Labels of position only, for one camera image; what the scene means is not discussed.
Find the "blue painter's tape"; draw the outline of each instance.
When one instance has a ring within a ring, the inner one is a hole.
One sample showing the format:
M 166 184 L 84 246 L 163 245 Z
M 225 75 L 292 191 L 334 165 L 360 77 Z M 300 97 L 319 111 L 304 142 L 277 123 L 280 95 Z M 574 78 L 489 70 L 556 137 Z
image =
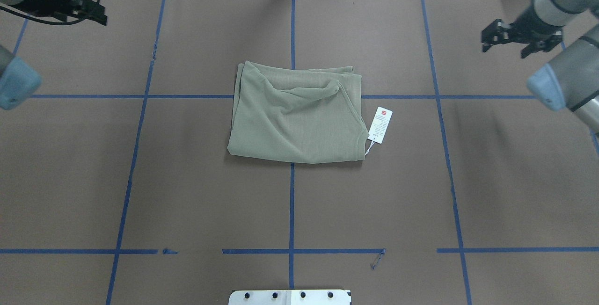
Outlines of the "blue painter's tape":
M 295 70 L 295 0 L 291 0 L 291 70 Z
M 465 247 L 440 248 L 438 254 L 490 254 L 516 252 L 599 252 L 599 246 L 556 246 L 556 247 Z
M 143 99 L 143 94 L 34 94 L 39 99 Z
M 149 94 L 157 99 L 233 99 L 233 94 Z
M 233 94 L 33 94 L 32 98 L 60 99 L 233 99 Z
M 0 254 L 115 254 L 114 249 L 0 249 Z
M 289 288 L 293 290 L 295 250 L 295 164 L 289 165 Z
M 379 266 L 380 261 L 383 259 L 383 256 L 385 256 L 385 253 L 387 253 L 387 250 L 383 249 L 383 251 L 380 252 L 376 262 L 374 264 L 370 264 L 371 269 L 376 269 L 376 267 Z
M 0 249 L 0 254 L 158 254 L 156 249 Z
M 158 249 L 120 249 L 119 254 L 158 254 Z
M 296 254 L 381 254 L 385 249 L 295 249 Z
M 289 254 L 289 249 L 223 249 L 223 254 Z
M 223 254 L 289 254 L 289 249 L 223 249 Z M 385 249 L 293 249 L 294 254 L 380 254 Z
M 460 214 L 458 213 L 458 199 L 455 194 L 455 185 L 453 183 L 453 173 L 451 169 L 451 160 L 449 158 L 449 147 L 447 147 L 447 135 L 445 133 L 445 122 L 443 120 L 443 110 L 441 109 L 441 96 L 439 91 L 439 85 L 437 81 L 437 69 L 435 67 L 435 60 L 432 54 L 432 43 L 431 43 L 431 33 L 428 26 L 428 17 L 426 15 L 426 2 L 425 0 L 421 0 L 422 4 L 422 17 L 424 18 L 424 30 L 426 32 L 426 44 L 428 45 L 428 58 L 431 63 L 431 72 L 432 72 L 432 83 L 435 88 L 435 96 L 437 97 L 437 113 L 439 115 L 439 124 L 441 127 L 441 138 L 443 139 L 443 149 L 445 151 L 445 162 L 447 164 L 447 171 L 449 173 L 449 181 L 451 184 L 451 194 L 453 198 L 453 219 L 455 221 L 456 233 L 458 235 L 458 246 L 460 248 L 464 247 L 464 242 L 462 240 L 462 228 L 460 226 Z M 464 289 L 466 290 L 466 301 L 468 305 L 472 305 L 472 296 L 470 293 L 470 279 L 468 278 L 468 269 L 466 266 L 466 255 L 464 253 L 460 253 L 460 260 L 462 262 L 462 277 L 464 278 Z
M 135 164 L 137 163 L 137 153 L 139 151 L 139 138 L 141 137 L 141 128 L 144 124 L 144 116 L 146 114 L 146 106 L 148 101 L 148 94 L 150 92 L 150 85 L 152 83 L 152 72 L 154 71 L 154 63 L 156 62 L 156 52 L 158 51 L 158 41 L 160 39 L 160 29 L 162 28 L 162 17 L 164 15 L 164 5 L 166 0 L 162 0 L 160 6 L 160 13 L 158 14 L 158 25 L 156 26 L 156 40 L 154 41 L 154 49 L 152 51 L 152 60 L 150 60 L 150 67 L 148 69 L 148 77 L 146 81 L 146 90 L 144 92 L 144 101 L 141 104 L 141 113 L 139 115 L 139 125 L 137 126 L 137 135 L 135 137 L 135 147 L 133 148 L 133 158 L 131 160 L 131 169 L 129 169 L 129 180 L 127 183 L 127 190 L 124 195 L 123 213 L 120 218 L 120 226 L 118 227 L 118 237 L 116 241 L 116 249 L 120 250 L 123 242 L 124 223 L 127 218 L 127 210 L 129 208 L 129 199 L 131 198 L 131 187 L 133 186 L 133 172 L 135 171 Z M 110 305 L 112 300 L 112 294 L 114 290 L 114 280 L 116 279 L 116 271 L 118 269 L 118 251 L 114 255 L 113 268 L 110 274 L 109 290 L 106 296 L 106 305 Z
M 19 33 L 19 38 L 17 39 L 17 43 L 15 44 L 15 49 L 13 49 L 13 54 L 17 54 L 17 52 L 19 52 L 19 47 L 21 47 L 21 40 L 23 39 L 23 35 L 25 34 L 27 23 L 29 23 L 29 20 L 25 19 L 23 21 L 23 26 L 21 27 L 21 32 Z
M 434 100 L 436 96 L 427 95 L 409 95 L 409 94 L 366 94 L 362 96 L 363 100 Z
M 473 95 L 450 95 L 444 94 L 439 96 L 443 100 L 533 100 L 534 96 L 526 96 L 526 95 L 509 95 L 509 96 L 501 96 L 501 95 L 481 95 L 481 94 L 473 94 Z

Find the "folded cloth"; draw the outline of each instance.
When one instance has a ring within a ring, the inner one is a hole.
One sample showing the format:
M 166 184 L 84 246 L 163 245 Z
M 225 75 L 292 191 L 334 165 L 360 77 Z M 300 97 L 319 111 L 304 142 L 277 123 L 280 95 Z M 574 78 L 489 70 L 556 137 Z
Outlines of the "folded cloth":
M 305 164 L 364 160 L 361 83 L 353 66 L 239 64 L 229 153 Z

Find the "white label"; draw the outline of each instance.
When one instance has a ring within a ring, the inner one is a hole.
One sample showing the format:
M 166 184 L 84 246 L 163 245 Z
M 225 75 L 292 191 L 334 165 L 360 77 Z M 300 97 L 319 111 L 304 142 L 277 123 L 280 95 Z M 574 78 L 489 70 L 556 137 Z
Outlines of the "white label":
M 389 126 L 389 120 L 391 120 L 391 115 L 393 115 L 393 111 L 390 109 L 384 109 L 380 106 L 376 109 L 373 124 L 370 125 L 370 131 L 368 131 L 369 140 L 379 144 L 383 143 L 385 132 L 387 132 L 387 126 Z

